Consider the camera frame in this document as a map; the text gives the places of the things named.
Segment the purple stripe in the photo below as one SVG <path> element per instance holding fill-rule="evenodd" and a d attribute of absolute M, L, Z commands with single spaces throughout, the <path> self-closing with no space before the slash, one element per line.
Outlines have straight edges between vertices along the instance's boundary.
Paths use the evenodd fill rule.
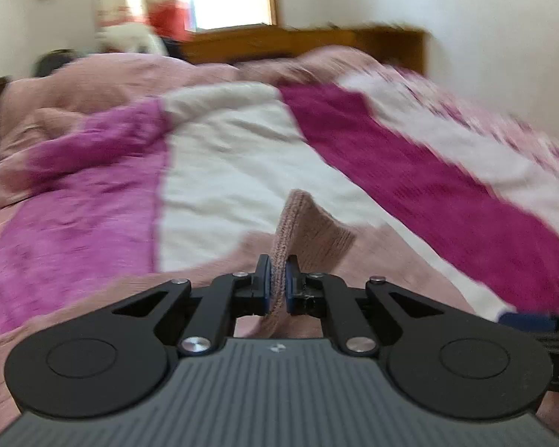
<path fill-rule="evenodd" d="M 441 257 L 522 310 L 559 310 L 559 237 L 425 146 L 379 126 L 361 94 L 282 89 L 308 143 Z"/>
<path fill-rule="evenodd" d="M 150 99 L 29 150 L 31 179 L 48 191 L 25 201 L 0 237 L 0 333 L 115 277 L 154 271 L 167 130 Z"/>

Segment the red object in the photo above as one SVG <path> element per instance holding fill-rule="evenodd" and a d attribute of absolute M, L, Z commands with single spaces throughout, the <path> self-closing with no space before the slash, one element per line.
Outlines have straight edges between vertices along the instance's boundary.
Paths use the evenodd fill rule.
<path fill-rule="evenodd" d="M 190 40 L 188 26 L 188 9 L 179 1 L 164 1 L 149 9 L 149 23 L 160 37 L 173 40 Z"/>

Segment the white stripe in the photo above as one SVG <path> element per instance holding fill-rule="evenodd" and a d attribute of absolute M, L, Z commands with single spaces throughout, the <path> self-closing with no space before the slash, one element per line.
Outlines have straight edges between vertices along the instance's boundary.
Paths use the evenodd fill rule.
<path fill-rule="evenodd" d="M 540 218 L 559 235 L 559 179 L 510 147 L 435 116 L 403 97 L 397 85 L 350 74 L 340 86 L 362 92 L 377 120 L 465 168 L 501 198 Z"/>
<path fill-rule="evenodd" d="M 304 142 L 277 89 L 214 85 L 182 89 L 163 102 L 176 130 L 168 138 L 170 166 L 162 190 L 161 270 L 218 259 L 249 231 L 273 233 L 289 192 L 300 188 L 346 224 L 391 225 L 480 316 L 495 319 L 511 309 L 326 165 Z"/>

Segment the triangular cutout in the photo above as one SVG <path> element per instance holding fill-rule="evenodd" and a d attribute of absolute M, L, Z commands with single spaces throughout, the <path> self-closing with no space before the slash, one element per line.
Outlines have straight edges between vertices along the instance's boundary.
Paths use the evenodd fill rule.
<path fill-rule="evenodd" d="M 411 297 L 400 294 L 399 292 L 391 292 L 389 295 L 411 318 L 427 318 L 428 316 L 438 316 L 439 314 L 443 314 L 443 312 L 439 309 L 435 309 L 428 304 L 416 301 Z"/>
<path fill-rule="evenodd" d="M 143 299 L 139 299 L 138 301 L 121 307 L 120 309 L 116 309 L 114 314 L 133 316 L 134 318 L 144 318 L 147 314 L 153 311 L 155 306 L 157 306 L 166 295 L 167 291 L 154 292 Z"/>

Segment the bed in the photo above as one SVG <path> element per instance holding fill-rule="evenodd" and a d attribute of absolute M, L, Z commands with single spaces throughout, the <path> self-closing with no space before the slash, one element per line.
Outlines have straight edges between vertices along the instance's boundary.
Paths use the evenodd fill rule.
<path fill-rule="evenodd" d="M 0 430 L 13 345 L 169 277 L 254 268 L 306 221 L 294 196 L 349 237 L 313 234 L 349 285 L 383 275 L 491 320 L 559 312 L 559 144 L 527 124 L 349 47 L 94 55 L 0 100 Z M 276 299 L 237 334 L 318 334 Z M 559 395 L 541 415 L 559 430 Z"/>

